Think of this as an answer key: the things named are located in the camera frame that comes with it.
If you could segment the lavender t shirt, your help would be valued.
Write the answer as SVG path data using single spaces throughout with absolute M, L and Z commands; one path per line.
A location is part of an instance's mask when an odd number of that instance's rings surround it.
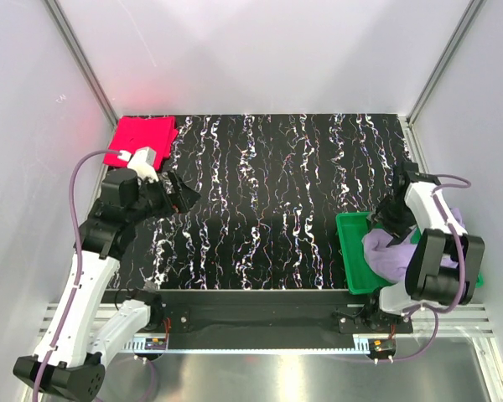
M 378 276 L 407 289 L 429 284 L 451 284 L 459 281 L 459 261 L 467 253 L 467 232 L 457 220 L 458 209 L 447 212 L 446 220 L 434 226 L 418 226 L 419 241 L 405 241 L 388 247 L 392 237 L 381 228 L 372 229 L 363 239 L 366 264 Z

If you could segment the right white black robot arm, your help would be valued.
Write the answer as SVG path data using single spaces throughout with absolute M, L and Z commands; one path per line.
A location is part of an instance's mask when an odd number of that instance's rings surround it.
M 388 284 L 373 291 L 361 321 L 382 332 L 417 309 L 446 314 L 468 304 L 476 288 L 485 242 L 464 227 L 443 196 L 470 181 L 420 171 L 415 162 L 393 169 L 391 192 L 370 212 L 362 239 L 366 264 Z

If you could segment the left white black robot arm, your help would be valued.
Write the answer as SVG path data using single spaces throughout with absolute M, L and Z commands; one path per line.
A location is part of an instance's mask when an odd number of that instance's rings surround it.
M 87 219 L 78 227 L 75 253 L 56 312 L 39 345 L 19 357 L 13 374 L 33 390 L 69 401 L 92 401 L 106 368 L 139 331 L 166 323 L 162 297 L 145 286 L 94 332 L 93 322 L 110 279 L 136 228 L 151 218 L 186 214 L 200 199 L 175 172 L 142 175 L 131 168 L 108 172 Z

